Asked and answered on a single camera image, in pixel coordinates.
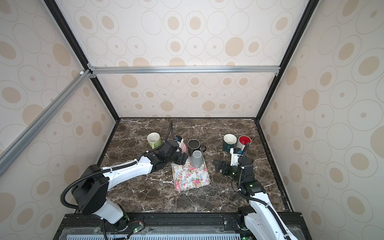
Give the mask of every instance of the light green mug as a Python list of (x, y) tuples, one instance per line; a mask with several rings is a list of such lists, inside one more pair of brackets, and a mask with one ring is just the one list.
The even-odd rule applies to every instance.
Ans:
[(155, 149), (161, 145), (160, 134), (152, 132), (147, 136), (147, 140), (152, 149)]

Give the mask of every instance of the wall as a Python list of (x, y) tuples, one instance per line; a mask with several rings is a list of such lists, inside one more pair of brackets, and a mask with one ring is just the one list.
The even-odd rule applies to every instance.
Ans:
[(120, 117), (255, 117), (274, 73), (98, 74)]
[(57, 0), (93, 66), (279, 65), (307, 0)]
[(261, 120), (314, 240), (384, 234), (383, 23), (383, 1), (322, 1)]
[(0, 154), (82, 69), (70, 49), (40, 2), (0, 1)]
[(114, 124), (86, 80), (0, 177), (1, 240), (53, 238), (74, 212), (60, 203), (62, 191), (97, 162)]

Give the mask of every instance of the mug handle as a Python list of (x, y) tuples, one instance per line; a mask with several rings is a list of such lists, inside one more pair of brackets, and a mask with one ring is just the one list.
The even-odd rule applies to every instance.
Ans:
[(207, 147), (205, 147), (205, 146), (200, 146), (200, 150), (201, 150), (202, 152), (205, 152), (205, 151), (207, 150)]

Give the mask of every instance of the black mug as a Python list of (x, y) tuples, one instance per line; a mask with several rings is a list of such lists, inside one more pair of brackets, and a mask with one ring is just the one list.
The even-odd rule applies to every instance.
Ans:
[(201, 146), (200, 141), (197, 139), (191, 139), (188, 141), (188, 155), (192, 156), (192, 153), (194, 151), (200, 150), (202, 152), (205, 152), (207, 147)]

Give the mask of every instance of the silver horizontal bar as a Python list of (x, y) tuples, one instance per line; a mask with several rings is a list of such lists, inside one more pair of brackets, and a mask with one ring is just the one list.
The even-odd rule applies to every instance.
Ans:
[(11, 166), (17, 157), (32, 142), (37, 134), (48, 124), (56, 115), (61, 107), (68, 101), (72, 94), (80, 87), (84, 80), (90, 77), (89, 70), (84, 70), (82, 75), (78, 75), (51, 104), (30, 124), (27, 129), (3, 152), (0, 156), (0, 176)]
[(280, 66), (92, 67), (103, 73), (278, 73)]

